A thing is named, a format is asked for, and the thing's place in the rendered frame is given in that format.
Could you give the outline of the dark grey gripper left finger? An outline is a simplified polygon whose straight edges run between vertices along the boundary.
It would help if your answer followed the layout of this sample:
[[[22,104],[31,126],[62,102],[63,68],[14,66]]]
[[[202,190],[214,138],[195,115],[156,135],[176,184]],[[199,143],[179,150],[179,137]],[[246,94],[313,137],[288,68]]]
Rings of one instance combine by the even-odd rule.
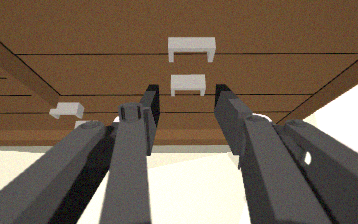
[[[118,114],[110,126],[79,125],[0,189],[0,224],[77,224],[108,171],[98,224],[152,224],[147,156],[159,84]]]

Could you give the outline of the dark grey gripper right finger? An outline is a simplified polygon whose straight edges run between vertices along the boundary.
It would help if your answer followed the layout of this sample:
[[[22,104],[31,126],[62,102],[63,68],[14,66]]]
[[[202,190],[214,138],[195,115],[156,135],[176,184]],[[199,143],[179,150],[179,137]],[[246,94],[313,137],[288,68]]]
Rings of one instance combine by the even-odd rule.
[[[358,224],[357,151],[303,120],[254,114],[226,84],[214,115],[239,155],[250,224]]]

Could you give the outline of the brown wooden tool chest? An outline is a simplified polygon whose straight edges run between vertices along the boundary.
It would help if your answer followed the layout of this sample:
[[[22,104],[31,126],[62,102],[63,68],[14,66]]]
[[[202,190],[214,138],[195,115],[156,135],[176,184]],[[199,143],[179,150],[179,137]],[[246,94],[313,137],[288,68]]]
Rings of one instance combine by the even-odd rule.
[[[216,84],[304,120],[358,85],[358,0],[0,0],[0,146],[110,126],[149,84],[153,145],[228,145]]]

